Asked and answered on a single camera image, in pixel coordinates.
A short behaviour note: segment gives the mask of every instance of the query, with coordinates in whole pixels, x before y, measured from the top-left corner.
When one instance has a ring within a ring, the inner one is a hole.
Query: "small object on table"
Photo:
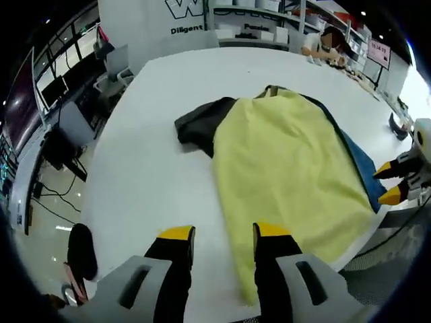
[[[389,127],[391,128],[392,132],[396,136],[396,138],[400,141],[403,141],[405,138],[407,138],[409,132],[407,131],[407,127],[403,124],[401,127],[395,122],[395,119],[393,117],[393,112],[391,113],[391,116],[389,117]]]

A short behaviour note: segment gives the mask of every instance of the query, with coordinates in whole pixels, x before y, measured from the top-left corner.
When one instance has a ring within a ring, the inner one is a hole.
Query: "monitor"
[[[42,90],[42,96],[45,99],[46,105],[51,107],[66,91],[67,88],[63,78],[57,77]]]
[[[368,58],[388,69],[389,60],[391,59],[391,48],[377,40],[371,39],[368,44]]]

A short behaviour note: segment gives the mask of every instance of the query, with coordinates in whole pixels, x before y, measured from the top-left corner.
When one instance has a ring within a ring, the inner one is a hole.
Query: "black cloth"
[[[213,138],[217,127],[228,115],[236,99],[222,98],[204,104],[175,120],[180,143],[194,143],[211,158],[214,155]]]
[[[82,277],[91,281],[97,274],[92,233],[82,223],[75,224],[70,232],[67,262],[77,280]]]

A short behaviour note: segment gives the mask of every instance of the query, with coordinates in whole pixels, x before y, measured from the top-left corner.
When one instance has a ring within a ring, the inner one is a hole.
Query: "computer screen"
[[[5,105],[5,130],[18,155],[42,124],[33,79],[33,50],[22,63]]]
[[[67,91],[62,77],[57,77],[42,90],[42,96],[48,107],[51,107]]]

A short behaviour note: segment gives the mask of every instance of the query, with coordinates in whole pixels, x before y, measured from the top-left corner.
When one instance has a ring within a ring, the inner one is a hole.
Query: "blue cloth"
[[[386,193],[386,188],[383,187],[379,180],[375,180],[372,177],[376,172],[376,166],[374,165],[374,162],[362,149],[360,149],[358,145],[354,143],[353,140],[350,139],[350,137],[344,131],[339,128],[338,124],[335,122],[335,119],[332,117],[332,114],[322,103],[314,98],[310,98],[309,96],[302,96],[322,109],[329,122],[333,125],[335,132],[338,134],[351,159],[354,161],[354,165],[361,179],[362,185],[364,186],[368,195],[368,200],[370,201],[371,207],[374,212],[377,213],[380,209],[378,198]]]

